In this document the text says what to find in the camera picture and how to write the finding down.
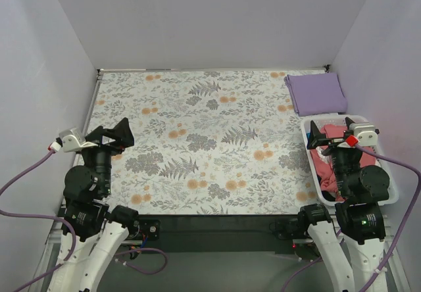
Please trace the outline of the red t shirt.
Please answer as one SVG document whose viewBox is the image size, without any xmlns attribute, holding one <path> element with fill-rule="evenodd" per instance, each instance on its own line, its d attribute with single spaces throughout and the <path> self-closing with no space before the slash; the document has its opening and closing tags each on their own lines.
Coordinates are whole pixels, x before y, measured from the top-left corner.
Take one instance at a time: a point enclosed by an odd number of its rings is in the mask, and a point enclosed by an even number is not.
<svg viewBox="0 0 421 292">
<path fill-rule="evenodd" d="M 370 155 L 378 130 L 369 123 L 350 118 L 345 121 L 345 126 L 326 124 L 322 128 L 310 122 L 307 149 L 320 178 L 320 189 L 335 193 L 339 202 L 379 201 L 387 194 L 389 179 L 382 178 L 381 166 Z"/>
</svg>

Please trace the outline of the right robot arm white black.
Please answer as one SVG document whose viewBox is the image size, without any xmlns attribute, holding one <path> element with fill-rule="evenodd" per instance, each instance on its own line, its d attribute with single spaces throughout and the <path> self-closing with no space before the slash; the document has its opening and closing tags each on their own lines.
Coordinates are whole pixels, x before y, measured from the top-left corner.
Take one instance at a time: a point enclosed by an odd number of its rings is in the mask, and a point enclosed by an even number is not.
<svg viewBox="0 0 421 292">
<path fill-rule="evenodd" d="M 322 205 L 301 207 L 298 231 L 311 238 L 335 291 L 387 291 L 384 261 L 385 225 L 379 203 L 389 198 L 390 178 L 375 164 L 361 166 L 360 147 L 375 147 L 379 130 L 368 122 L 345 118 L 342 134 L 328 137 L 314 120 L 307 124 L 307 149 L 321 148 L 330 157 L 342 202 L 335 218 Z"/>
</svg>

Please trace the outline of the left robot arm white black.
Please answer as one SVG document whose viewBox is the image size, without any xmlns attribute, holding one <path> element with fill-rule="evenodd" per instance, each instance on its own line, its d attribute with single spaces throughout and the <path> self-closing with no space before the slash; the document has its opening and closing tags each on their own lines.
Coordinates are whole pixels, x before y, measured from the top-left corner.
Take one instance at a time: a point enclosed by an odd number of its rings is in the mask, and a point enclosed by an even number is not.
<svg viewBox="0 0 421 292">
<path fill-rule="evenodd" d="M 82 165 L 64 177 L 65 199 L 58 269 L 49 291 L 96 291 L 115 252 L 125 239 L 135 238 L 140 224 L 137 211 L 102 200 L 111 194 L 112 157 L 134 145 L 129 121 L 115 127 L 99 126 L 87 135 L 78 128 L 65 130 L 51 148 L 81 155 Z"/>
</svg>

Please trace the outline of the folded purple t shirt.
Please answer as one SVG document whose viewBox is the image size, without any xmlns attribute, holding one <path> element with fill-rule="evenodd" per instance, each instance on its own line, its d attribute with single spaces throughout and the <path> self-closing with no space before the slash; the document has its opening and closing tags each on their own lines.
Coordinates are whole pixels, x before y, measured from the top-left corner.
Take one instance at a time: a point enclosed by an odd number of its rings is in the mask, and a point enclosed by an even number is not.
<svg viewBox="0 0 421 292">
<path fill-rule="evenodd" d="M 347 100 L 336 73 L 287 75 L 284 80 L 299 116 L 347 111 Z"/>
</svg>

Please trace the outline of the white plastic laundry basket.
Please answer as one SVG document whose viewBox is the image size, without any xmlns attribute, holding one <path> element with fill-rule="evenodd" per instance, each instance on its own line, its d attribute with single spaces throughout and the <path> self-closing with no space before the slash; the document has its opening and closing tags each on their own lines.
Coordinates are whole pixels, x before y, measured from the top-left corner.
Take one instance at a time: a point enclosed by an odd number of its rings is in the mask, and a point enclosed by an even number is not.
<svg viewBox="0 0 421 292">
<path fill-rule="evenodd" d="M 357 115 L 325 114 L 306 117 L 301 131 L 318 198 L 332 207 L 393 204 L 399 198 L 385 161 L 351 148 L 359 143 L 378 152 L 378 129 Z"/>
</svg>

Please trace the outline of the floral patterned table mat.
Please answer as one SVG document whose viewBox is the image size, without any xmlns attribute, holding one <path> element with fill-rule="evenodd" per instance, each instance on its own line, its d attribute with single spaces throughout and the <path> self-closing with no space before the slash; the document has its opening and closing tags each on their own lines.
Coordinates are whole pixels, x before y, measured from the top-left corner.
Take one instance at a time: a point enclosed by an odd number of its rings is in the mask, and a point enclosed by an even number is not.
<svg viewBox="0 0 421 292">
<path fill-rule="evenodd" d="M 107 72 L 88 128 L 127 118 L 110 207 L 140 214 L 295 214 L 315 203 L 301 120 L 280 71 Z"/>
</svg>

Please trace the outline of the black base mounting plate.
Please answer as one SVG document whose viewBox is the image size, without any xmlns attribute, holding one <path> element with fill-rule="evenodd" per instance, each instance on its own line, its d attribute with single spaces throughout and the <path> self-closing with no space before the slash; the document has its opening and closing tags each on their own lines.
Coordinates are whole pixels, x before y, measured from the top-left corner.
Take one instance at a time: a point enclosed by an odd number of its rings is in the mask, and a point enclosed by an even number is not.
<svg viewBox="0 0 421 292">
<path fill-rule="evenodd" d="M 141 245 L 166 253 L 275 252 L 292 254 L 313 240 L 296 214 L 139 215 L 123 245 Z"/>
</svg>

